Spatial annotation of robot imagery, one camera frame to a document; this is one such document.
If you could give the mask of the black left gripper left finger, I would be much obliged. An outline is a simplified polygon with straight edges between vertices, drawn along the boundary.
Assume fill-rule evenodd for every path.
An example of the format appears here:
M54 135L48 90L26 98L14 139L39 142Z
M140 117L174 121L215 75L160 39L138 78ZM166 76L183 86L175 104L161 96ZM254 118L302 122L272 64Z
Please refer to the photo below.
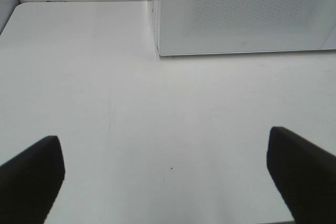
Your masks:
M1 223L44 223L65 179L59 138L46 136L1 165Z

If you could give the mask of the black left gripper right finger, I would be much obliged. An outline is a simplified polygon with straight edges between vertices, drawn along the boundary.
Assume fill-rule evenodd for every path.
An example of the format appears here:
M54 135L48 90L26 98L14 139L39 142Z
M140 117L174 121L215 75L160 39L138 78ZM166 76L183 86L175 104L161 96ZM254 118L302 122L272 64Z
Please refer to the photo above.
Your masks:
M295 223L335 223L335 156L285 127L270 130L267 169Z

